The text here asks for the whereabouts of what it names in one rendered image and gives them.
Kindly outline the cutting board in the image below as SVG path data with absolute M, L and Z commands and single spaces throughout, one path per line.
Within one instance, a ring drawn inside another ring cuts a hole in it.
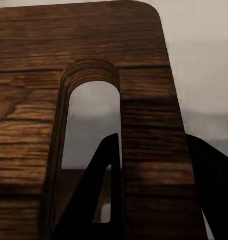
M 120 93 L 125 240 L 208 240 L 162 23 L 138 0 L 0 7 L 0 240 L 50 240 L 70 95 Z

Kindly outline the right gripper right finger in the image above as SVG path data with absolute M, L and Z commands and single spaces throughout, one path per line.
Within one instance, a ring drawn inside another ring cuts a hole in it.
M 228 156 L 185 135 L 201 208 L 215 240 L 228 240 Z

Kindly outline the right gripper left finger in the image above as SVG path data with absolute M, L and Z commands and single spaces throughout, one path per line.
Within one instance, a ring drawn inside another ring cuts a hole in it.
M 108 165 L 111 165 L 111 219 L 108 223 L 93 223 Z M 118 133 L 100 142 L 50 240 L 125 240 Z

